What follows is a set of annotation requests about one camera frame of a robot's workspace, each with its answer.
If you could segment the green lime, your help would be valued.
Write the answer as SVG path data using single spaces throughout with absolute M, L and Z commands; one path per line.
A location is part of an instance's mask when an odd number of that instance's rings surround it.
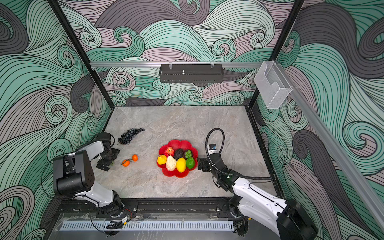
M 195 165 L 196 165 L 196 163 L 195 163 L 195 159 L 193 157 L 190 157 L 186 160 L 186 167 L 189 170 L 192 170 L 195 167 Z

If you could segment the large yellow lemon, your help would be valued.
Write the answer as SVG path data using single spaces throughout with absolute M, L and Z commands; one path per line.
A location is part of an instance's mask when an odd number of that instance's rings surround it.
M 179 158 L 177 160 L 176 169 L 179 173 L 183 173 L 187 168 L 187 162 L 185 158 Z

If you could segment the black grape bunch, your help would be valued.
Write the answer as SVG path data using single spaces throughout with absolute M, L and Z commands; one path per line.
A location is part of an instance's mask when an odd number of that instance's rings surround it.
M 121 145 L 129 145 L 131 141 L 140 133 L 144 132 L 144 128 L 129 129 L 124 132 L 119 138 L 118 143 Z

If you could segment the red flower-shaped fruit bowl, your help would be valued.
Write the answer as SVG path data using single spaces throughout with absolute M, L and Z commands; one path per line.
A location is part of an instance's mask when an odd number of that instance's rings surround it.
M 157 163 L 157 166 L 162 170 L 163 174 L 166 177 L 184 178 L 189 174 L 189 172 L 194 171 L 198 167 L 198 154 L 199 154 L 199 152 L 196 148 L 193 147 L 193 145 L 189 141 L 187 141 L 187 140 L 171 140 L 166 145 L 163 145 L 160 147 L 160 149 L 158 151 L 158 155 L 163 155 L 168 147 L 172 147 L 174 150 L 177 150 L 177 149 L 183 149 L 184 151 L 191 150 L 192 156 L 194 157 L 195 166 L 191 169 L 189 169 L 187 167 L 184 172 L 180 173 L 177 169 L 175 169 L 174 171 L 168 171 L 166 168 L 166 164 L 159 165 Z

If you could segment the dark avocado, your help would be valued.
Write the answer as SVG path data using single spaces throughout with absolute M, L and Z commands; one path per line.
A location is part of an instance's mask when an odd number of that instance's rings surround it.
M 174 153 L 174 158 L 176 160 L 180 159 L 180 158 L 183 158 L 184 157 L 184 150 L 183 149 L 177 149 L 175 150 L 175 153 Z

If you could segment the beige garlic bulb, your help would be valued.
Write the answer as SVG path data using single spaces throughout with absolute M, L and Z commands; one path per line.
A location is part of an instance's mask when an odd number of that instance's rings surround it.
M 169 155 L 167 157 L 167 162 L 166 162 L 167 170 L 174 171 L 176 167 L 177 167 L 177 160 L 172 155 Z

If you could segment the red apple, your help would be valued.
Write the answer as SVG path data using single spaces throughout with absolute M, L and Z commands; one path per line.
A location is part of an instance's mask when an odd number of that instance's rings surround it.
M 168 147 L 168 148 L 165 149 L 164 155 L 166 157 L 169 157 L 169 156 L 173 157 L 175 155 L 175 150 L 172 147 Z

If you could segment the small yellow lemon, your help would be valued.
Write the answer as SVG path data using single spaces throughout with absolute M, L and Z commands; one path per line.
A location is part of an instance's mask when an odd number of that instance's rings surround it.
M 167 162 L 167 156 L 165 155 L 159 155 L 157 158 L 157 164 L 158 165 L 164 165 Z

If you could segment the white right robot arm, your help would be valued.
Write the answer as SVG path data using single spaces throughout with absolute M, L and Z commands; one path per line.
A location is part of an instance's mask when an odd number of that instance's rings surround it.
M 198 159 L 198 170 L 210 172 L 218 188 L 231 192 L 231 214 L 264 225 L 282 240 L 314 240 L 318 228 L 295 200 L 284 200 L 257 187 L 245 176 L 227 168 L 220 154 Z

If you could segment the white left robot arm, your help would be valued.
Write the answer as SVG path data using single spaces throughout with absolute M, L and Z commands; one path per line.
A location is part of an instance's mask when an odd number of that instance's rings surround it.
M 58 196 L 84 200 L 94 204 L 101 215 L 118 218 L 125 209 L 120 196 L 97 183 L 92 160 L 97 169 L 109 171 L 120 150 L 114 148 L 115 138 L 107 132 L 96 134 L 91 141 L 74 152 L 53 159 L 53 190 Z

